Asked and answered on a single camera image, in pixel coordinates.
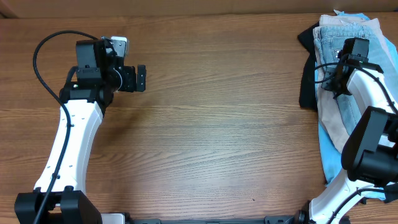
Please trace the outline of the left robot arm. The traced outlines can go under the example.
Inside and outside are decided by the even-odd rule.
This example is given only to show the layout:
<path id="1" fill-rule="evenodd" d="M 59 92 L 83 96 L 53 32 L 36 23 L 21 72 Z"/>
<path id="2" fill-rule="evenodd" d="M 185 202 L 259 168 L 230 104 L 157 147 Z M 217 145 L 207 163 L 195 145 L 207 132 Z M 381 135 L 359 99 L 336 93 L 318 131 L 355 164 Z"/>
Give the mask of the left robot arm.
<path id="1" fill-rule="evenodd" d="M 131 223 L 125 212 L 101 213 L 86 196 L 86 172 L 96 132 L 117 91 L 146 89 L 146 67 L 124 64 L 128 39 L 112 36 L 76 43 L 77 65 L 57 101 L 60 121 L 40 178 L 17 195 L 20 223 Z"/>

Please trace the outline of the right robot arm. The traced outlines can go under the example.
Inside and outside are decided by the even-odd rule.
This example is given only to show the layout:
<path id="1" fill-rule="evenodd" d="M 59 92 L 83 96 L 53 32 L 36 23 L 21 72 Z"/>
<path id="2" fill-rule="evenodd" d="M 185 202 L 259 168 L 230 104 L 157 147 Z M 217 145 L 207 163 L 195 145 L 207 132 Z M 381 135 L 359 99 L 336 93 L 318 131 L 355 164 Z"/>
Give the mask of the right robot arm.
<path id="1" fill-rule="evenodd" d="M 346 39 L 338 62 L 325 63 L 318 83 L 335 96 L 352 95 L 361 119 L 341 153 L 339 174 L 295 217 L 296 223 L 349 223 L 346 213 L 370 192 L 397 200 L 397 108 L 382 68 L 369 62 L 369 41 Z"/>

